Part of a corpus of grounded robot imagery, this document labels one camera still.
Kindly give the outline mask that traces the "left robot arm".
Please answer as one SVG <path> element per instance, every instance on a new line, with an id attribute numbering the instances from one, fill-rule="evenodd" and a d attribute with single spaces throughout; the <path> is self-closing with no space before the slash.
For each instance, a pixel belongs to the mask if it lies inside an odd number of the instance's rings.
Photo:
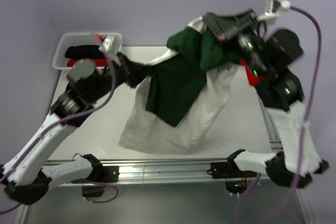
<path id="1" fill-rule="evenodd" d="M 76 62 L 66 75 L 65 92 L 51 106 L 39 130 L 1 168 L 4 193 L 19 204 L 32 205 L 59 185 L 73 181 L 99 182 L 104 169 L 92 154 L 56 166 L 47 167 L 45 163 L 92 113 L 110 101 L 118 86 L 127 84 L 136 88 L 150 72 L 150 66 L 133 62 L 120 52 L 102 70 L 91 59 Z"/>

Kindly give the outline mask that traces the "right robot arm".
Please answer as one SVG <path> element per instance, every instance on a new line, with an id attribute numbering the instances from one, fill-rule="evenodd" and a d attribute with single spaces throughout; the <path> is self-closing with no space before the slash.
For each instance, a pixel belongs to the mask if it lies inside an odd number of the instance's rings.
<path id="1" fill-rule="evenodd" d="M 268 39 L 261 38 L 259 27 L 266 20 L 252 10 L 234 16 L 207 13 L 203 21 L 221 46 L 241 53 L 241 64 L 248 76 L 257 79 L 254 88 L 282 143 L 282 150 L 276 153 L 239 149 L 224 163 L 212 163 L 212 176 L 252 177 L 260 173 L 282 187 L 306 187 L 312 175 L 323 173 L 329 164 L 316 152 L 305 117 L 309 103 L 299 78 L 289 69 L 303 55 L 297 34 L 282 28 Z"/>

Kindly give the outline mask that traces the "white and green t shirt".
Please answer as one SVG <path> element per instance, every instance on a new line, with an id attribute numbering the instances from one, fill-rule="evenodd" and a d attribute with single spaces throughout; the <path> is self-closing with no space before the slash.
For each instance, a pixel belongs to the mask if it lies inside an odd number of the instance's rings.
<path id="1" fill-rule="evenodd" d="M 149 61 L 119 139 L 123 148 L 187 154 L 204 141 L 231 96 L 239 55 L 223 49 L 198 17 L 168 38 L 166 52 Z"/>

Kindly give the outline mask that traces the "rolled black t shirt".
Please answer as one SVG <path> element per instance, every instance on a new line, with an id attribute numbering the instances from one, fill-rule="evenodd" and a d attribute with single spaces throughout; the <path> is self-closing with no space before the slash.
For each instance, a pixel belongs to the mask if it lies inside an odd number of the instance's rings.
<path id="1" fill-rule="evenodd" d="M 65 52 L 68 59 L 104 59 L 104 54 L 97 45 L 70 46 Z"/>

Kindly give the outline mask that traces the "rolled red t shirt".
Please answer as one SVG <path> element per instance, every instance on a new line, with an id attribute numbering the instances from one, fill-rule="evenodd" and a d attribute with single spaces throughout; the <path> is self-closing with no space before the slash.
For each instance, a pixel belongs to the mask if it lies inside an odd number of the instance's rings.
<path id="1" fill-rule="evenodd" d="M 92 67 L 92 68 L 103 68 L 108 64 L 106 59 L 70 59 L 67 63 L 67 67 L 72 68 L 77 65 Z"/>

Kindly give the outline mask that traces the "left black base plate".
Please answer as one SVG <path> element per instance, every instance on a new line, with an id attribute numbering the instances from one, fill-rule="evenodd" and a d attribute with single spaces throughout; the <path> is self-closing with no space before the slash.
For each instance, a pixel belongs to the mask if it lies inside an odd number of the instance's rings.
<path id="1" fill-rule="evenodd" d="M 102 181 L 104 183 L 116 183 L 119 174 L 119 166 L 103 166 Z"/>

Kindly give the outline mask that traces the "aluminium frame rail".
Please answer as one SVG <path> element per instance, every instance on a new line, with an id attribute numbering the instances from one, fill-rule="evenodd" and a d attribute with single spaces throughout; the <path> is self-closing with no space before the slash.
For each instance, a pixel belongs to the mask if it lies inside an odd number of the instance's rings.
<path id="1" fill-rule="evenodd" d="M 282 140 L 261 102 L 253 109 L 232 99 L 219 114 L 205 143 L 192 155 L 155 155 L 120 147 L 119 137 L 130 110 L 121 114 L 119 101 L 87 119 L 48 159 L 47 165 L 69 163 L 72 157 L 93 154 L 111 173 L 119 170 L 117 190 L 106 204 L 82 199 L 80 184 L 63 184 L 39 202 L 21 207 L 16 223 L 262 223 L 277 207 L 286 189 L 266 176 L 247 197 L 225 188 L 235 178 L 212 179 L 211 163 L 224 162 L 239 148 L 277 152 Z"/>

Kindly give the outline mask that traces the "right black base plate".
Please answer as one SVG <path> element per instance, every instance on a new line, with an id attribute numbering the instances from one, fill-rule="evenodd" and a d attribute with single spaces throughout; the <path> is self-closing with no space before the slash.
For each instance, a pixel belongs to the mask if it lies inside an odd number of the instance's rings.
<path id="1" fill-rule="evenodd" d="M 228 162 L 212 162 L 207 174 L 212 176 L 212 179 L 230 178 L 231 170 Z"/>

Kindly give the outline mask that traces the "crumpled red t shirt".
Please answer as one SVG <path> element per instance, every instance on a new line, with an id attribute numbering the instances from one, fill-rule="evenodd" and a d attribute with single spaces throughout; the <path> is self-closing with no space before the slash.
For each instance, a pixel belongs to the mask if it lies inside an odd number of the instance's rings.
<path id="1" fill-rule="evenodd" d="M 250 86 L 256 86 L 263 81 L 263 76 L 259 76 L 256 71 L 251 71 L 243 60 L 240 61 L 240 65 L 245 67 L 247 80 Z"/>

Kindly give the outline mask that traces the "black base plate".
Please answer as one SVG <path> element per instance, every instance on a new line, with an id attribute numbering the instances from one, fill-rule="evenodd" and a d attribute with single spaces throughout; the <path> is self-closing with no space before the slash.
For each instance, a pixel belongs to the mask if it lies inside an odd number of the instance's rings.
<path id="1" fill-rule="evenodd" d="M 116 183 L 119 174 L 119 166 L 103 166 L 102 181 L 104 183 Z"/>
<path id="2" fill-rule="evenodd" d="M 212 179 L 230 178 L 231 170 L 228 162 L 212 162 L 207 174 L 212 176 Z"/>

